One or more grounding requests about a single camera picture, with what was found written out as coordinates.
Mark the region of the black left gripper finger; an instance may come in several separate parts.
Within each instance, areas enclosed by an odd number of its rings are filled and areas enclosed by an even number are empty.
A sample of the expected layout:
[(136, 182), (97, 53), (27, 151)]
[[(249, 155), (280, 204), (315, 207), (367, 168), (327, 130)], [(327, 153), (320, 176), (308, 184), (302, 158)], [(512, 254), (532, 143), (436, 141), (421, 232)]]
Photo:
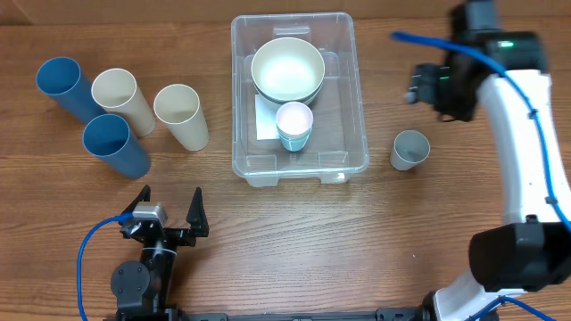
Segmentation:
[(189, 210), (186, 215), (186, 222), (190, 225), (192, 234), (195, 237), (208, 237), (210, 228), (203, 206), (203, 193), (200, 187), (196, 187)]
[(122, 214), (125, 213), (132, 213), (135, 207), (140, 202), (149, 202), (151, 197), (151, 187), (149, 185), (145, 185), (138, 196), (129, 204), (129, 206), (122, 211)]

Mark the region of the light blue small cup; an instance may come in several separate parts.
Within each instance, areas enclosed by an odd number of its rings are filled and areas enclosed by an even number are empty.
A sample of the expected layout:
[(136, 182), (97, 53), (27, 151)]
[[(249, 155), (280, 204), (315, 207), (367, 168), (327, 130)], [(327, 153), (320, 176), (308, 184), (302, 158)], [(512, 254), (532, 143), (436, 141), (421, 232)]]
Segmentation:
[(299, 152), (307, 143), (308, 137), (287, 137), (281, 136), (280, 141), (282, 145), (289, 151), (289, 152)]

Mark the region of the teal small cup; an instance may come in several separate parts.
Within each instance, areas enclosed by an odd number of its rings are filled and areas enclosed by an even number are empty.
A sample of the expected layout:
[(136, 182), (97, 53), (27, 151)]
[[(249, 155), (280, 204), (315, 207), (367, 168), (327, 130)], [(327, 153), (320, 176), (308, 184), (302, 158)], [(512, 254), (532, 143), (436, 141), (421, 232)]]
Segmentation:
[(305, 130), (301, 134), (289, 134), (289, 133), (285, 132), (284, 130), (282, 130), (281, 128), (278, 128), (277, 132), (279, 134), (279, 137), (283, 140), (287, 140), (287, 141), (300, 140), (300, 139), (307, 139), (312, 132), (312, 128)]

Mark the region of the pink small cup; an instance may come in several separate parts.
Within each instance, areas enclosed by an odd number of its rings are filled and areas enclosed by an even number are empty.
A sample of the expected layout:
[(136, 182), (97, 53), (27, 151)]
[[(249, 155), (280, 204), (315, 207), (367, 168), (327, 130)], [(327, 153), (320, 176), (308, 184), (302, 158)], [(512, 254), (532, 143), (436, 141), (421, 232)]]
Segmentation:
[(311, 109), (298, 102), (286, 103), (276, 113), (277, 128), (281, 128), (289, 134), (301, 134), (312, 128), (313, 120)]

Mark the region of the cream bowl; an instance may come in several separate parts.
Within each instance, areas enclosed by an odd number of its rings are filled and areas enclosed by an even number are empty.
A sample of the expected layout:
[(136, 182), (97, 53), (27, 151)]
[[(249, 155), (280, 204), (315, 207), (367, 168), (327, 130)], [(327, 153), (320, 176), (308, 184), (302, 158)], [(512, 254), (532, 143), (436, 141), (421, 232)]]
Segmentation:
[(324, 81), (325, 60), (311, 43), (297, 37), (281, 37), (264, 44), (253, 56), (252, 82), (271, 79), (305, 80), (318, 84)]
[[(306, 97), (303, 97), (302, 99), (297, 99), (296, 102), (298, 103), (303, 103), (305, 105), (310, 105), (313, 100), (317, 97), (318, 95), (318, 91), (312, 93), (311, 95), (308, 95)], [(292, 103), (293, 100), (278, 100), (275, 98), (272, 98), (262, 92), (258, 92), (258, 96), (262, 99), (262, 101), (267, 104), (271, 109), (277, 111), (282, 105), (286, 104), (286, 103)]]

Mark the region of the dark blue bowl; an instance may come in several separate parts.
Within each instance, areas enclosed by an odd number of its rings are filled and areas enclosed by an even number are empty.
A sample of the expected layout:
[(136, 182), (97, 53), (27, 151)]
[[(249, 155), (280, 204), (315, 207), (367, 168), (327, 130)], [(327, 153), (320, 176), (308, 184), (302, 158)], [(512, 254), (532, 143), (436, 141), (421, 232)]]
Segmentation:
[(255, 88), (259, 95), (274, 104), (281, 105), (290, 102), (309, 104), (317, 98), (323, 84), (323, 81), (315, 84), (305, 80), (271, 79), (261, 83), (261, 86), (255, 85)]

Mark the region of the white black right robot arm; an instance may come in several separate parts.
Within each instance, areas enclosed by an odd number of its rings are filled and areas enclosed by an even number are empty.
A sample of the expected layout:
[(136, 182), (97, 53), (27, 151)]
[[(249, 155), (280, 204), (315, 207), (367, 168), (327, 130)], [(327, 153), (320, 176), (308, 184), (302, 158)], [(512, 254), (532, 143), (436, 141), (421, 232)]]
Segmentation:
[(550, 107), (551, 79), (540, 37), (507, 31), (494, 3), (466, 1), (449, 14), (451, 36), (395, 31), (393, 39), (445, 51), (419, 64), (409, 103), (430, 104), (440, 121), (470, 121), (477, 106), (492, 125), (503, 182), (502, 224), (474, 235), (468, 270), (429, 293), (417, 320), (494, 320), (505, 303), (570, 276), (570, 186)]

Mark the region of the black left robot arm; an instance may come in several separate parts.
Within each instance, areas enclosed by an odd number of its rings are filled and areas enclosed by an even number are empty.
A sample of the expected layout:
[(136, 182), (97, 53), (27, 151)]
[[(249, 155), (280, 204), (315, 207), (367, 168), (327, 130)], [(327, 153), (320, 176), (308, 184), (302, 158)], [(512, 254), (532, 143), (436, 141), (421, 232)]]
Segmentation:
[(167, 212), (152, 202), (145, 185), (124, 209), (128, 217), (120, 224), (125, 239), (143, 245), (139, 260), (126, 261), (112, 273), (111, 289), (117, 298), (117, 320), (186, 320), (186, 313), (169, 304), (171, 277), (179, 247), (194, 247), (196, 239), (209, 235), (202, 189), (194, 191), (185, 228), (167, 227)]

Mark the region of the dark blue tumbler front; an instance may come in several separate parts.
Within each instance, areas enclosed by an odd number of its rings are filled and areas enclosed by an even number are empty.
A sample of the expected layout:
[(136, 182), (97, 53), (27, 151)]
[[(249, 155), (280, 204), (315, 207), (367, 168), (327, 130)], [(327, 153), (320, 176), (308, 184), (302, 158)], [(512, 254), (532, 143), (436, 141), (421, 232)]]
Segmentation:
[(121, 116), (104, 114), (92, 119), (82, 141), (89, 153), (130, 179), (145, 176), (151, 168), (149, 154)]

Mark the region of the grey small cup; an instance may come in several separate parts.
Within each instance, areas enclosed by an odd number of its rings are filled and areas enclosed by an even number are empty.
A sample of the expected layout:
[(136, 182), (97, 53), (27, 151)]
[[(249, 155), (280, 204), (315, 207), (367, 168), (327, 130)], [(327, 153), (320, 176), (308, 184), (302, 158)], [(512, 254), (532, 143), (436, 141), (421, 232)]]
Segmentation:
[(395, 169), (406, 171), (425, 161), (430, 151), (425, 135), (416, 130), (404, 130), (394, 138), (390, 162)]

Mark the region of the cream tumbler centre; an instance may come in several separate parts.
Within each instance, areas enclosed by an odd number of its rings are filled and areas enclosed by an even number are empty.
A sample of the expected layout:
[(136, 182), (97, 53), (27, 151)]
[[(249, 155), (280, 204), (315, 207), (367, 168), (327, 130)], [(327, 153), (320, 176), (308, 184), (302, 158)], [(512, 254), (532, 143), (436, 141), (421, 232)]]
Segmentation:
[(203, 108), (192, 87), (184, 84), (164, 87), (154, 98), (153, 110), (188, 151), (200, 151), (208, 144), (210, 137)]

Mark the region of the cream tumbler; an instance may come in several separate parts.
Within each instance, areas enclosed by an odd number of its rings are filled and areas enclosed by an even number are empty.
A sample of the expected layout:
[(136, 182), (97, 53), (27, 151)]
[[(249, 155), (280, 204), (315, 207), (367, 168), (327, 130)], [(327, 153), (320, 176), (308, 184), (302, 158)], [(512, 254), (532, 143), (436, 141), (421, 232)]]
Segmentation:
[(203, 108), (192, 87), (184, 84), (164, 87), (154, 98), (153, 110), (188, 151), (200, 151), (208, 144), (210, 137)]
[(134, 75), (121, 68), (100, 73), (91, 88), (94, 100), (110, 113), (127, 121), (136, 136), (147, 136), (155, 128), (155, 118)]

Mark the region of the cream tumbler left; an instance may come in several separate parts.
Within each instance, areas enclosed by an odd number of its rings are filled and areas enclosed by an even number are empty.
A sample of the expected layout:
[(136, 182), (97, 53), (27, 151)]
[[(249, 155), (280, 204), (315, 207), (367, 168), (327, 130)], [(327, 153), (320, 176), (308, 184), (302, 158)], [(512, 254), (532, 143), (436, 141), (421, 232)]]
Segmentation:
[(147, 136), (155, 128), (155, 118), (134, 75), (121, 68), (100, 73), (91, 88), (94, 100), (110, 113), (127, 121), (136, 136)]

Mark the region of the white label in bin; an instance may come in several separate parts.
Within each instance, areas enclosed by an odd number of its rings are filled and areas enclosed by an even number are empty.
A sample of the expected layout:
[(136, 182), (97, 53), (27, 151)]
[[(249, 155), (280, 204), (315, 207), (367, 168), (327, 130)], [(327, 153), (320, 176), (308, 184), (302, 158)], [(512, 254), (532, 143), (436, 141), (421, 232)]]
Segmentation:
[(255, 96), (255, 126), (256, 126), (256, 139), (261, 140), (276, 140), (279, 138), (276, 124), (277, 111), (271, 109), (265, 104), (262, 99)]

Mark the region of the dark blue tumbler far left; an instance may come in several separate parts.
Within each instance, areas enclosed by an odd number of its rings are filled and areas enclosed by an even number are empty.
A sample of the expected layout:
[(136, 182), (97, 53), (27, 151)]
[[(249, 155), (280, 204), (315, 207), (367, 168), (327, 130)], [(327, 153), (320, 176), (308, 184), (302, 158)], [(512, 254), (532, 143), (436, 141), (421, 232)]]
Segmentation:
[(37, 71), (36, 84), (45, 95), (84, 124), (106, 114), (91, 94), (92, 83), (70, 57), (54, 57)]

